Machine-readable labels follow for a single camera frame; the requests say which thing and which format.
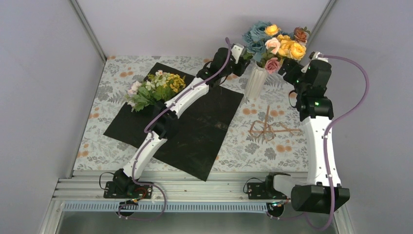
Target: tablecloth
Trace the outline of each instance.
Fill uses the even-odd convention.
[[[135,147],[103,133],[124,104],[124,96],[131,84],[141,81],[156,62],[196,75],[208,61],[210,58],[200,57],[108,57],[74,169],[117,170],[132,158]],[[230,75],[222,86],[243,93],[251,69],[252,65],[241,77]],[[272,74],[258,98],[243,98],[211,171],[307,172],[306,138],[299,114],[289,103],[288,93],[292,89],[282,77]],[[291,94],[292,104],[294,98],[295,94]],[[267,127],[260,134],[265,119]],[[155,158],[145,170],[178,171]]]

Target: floral tablecloth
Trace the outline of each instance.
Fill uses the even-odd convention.
[[[135,147],[104,136],[103,133],[124,104],[127,89],[133,82],[141,81],[156,62],[196,75],[209,60],[197,57],[110,56],[74,169],[117,170],[135,154]],[[243,93],[251,69],[252,65],[241,77],[230,75],[222,86]],[[259,98],[243,98],[212,171],[307,171],[305,135],[301,130],[299,114],[288,101],[288,93],[292,89],[281,77],[272,75],[265,82]],[[265,123],[267,128],[262,132]],[[155,158],[151,159],[145,170],[178,171]]]

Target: black cable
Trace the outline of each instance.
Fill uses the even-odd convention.
[[[290,95],[291,95],[292,93],[297,93],[297,92],[296,92],[296,90],[291,90],[291,91],[288,93],[288,102],[290,103],[290,106],[291,106],[292,108],[295,108],[297,105],[295,105],[295,106],[291,105]]]
[[[255,178],[255,177],[249,178],[249,179],[245,182],[244,187],[243,187],[243,192],[244,192],[245,194],[248,194],[247,192],[245,192],[245,186],[246,186],[246,184],[248,183],[248,181],[250,181],[250,180],[252,180],[252,179],[257,179],[257,180],[261,181],[262,183],[264,183],[264,181],[262,181],[262,180],[260,180],[260,179],[258,179],[258,178]]]
[[[100,183],[100,179],[102,178],[102,175],[105,174],[105,173],[112,174],[112,175],[115,175],[115,174],[113,174],[112,172],[104,172],[104,173],[100,174],[100,176],[99,176],[99,187],[106,191],[106,188],[105,189],[102,188],[102,184]]]
[[[223,84],[226,81],[227,78],[228,78],[228,76],[226,76],[224,81],[222,81],[219,85]]]

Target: vase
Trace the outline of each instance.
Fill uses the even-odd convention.
[[[268,71],[265,68],[259,67],[255,62],[251,76],[245,87],[245,97],[248,99],[257,98],[260,95],[264,82],[268,76]]]

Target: white wall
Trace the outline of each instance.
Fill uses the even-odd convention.
[[[78,0],[106,55],[213,56],[259,20],[313,28],[328,0]]]
[[[359,62],[371,79],[365,103],[333,133],[356,233],[413,230],[412,10],[410,0],[339,0],[310,48]],[[331,64],[326,95],[338,117],[359,101],[364,79],[345,62]]]
[[[38,233],[102,68],[69,1],[0,2],[0,233]]]

